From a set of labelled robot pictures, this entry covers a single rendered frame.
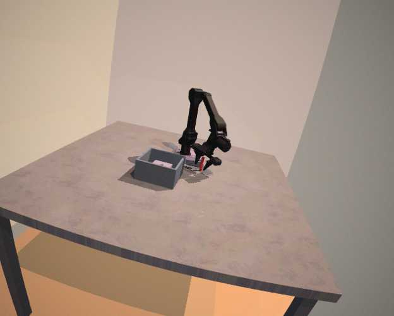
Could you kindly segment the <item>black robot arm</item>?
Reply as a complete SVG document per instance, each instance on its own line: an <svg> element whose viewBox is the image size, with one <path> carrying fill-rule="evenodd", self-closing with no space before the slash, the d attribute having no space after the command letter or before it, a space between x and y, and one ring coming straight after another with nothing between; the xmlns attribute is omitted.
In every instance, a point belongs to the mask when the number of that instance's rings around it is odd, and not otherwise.
<svg viewBox="0 0 394 316"><path fill-rule="evenodd" d="M227 124L225 120L219 115L217 108L212 99L211 93L204 92L200 88L191 88L189 90L188 99L190 101L188 123L186 129L183 131L182 137L178 140L181 144L180 155L191 155L191 145L195 143L198 133L195 130L196 118L198 108L201 101L204 102L208 115L210 116L210 136L208 142L216 145L223 152L228 152L231 148L231 142L227 137ZM218 133L222 131L223 133ZM202 145L196 148L196 153L200 156L210 155L210 146Z"/></svg>

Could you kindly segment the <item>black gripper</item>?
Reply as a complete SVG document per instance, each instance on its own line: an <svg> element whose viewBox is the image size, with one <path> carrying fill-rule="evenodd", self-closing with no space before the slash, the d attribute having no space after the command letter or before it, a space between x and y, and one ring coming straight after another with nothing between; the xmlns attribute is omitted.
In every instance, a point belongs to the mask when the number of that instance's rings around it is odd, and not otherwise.
<svg viewBox="0 0 394 316"><path fill-rule="evenodd" d="M210 155L207 156L210 160L209 160L209 161L206 161L206 164L205 164L205 166L204 166L204 168L203 168L203 171L204 171L205 169L207 169L209 166L211 166L212 164L213 164L214 166L220 166L221 163L222 163L222 160L220 160L218 157L213 157L213 156L212 156L212 155L214 154L213 151L217 148L217 146L214 145L214 144L212 144L212 143L210 143L210 142L208 142L208 141L206 141L205 143L206 143L205 145L206 145L207 147L210 146L211 150L210 150ZM194 152L195 152L195 154L196 154L195 164L197 164L198 161L199 161L199 159L201 158L201 156L200 156L199 154L196 153L196 148L197 148L198 146L200 146L199 143L193 143L193 144L191 145L191 148L194 149Z"/></svg>

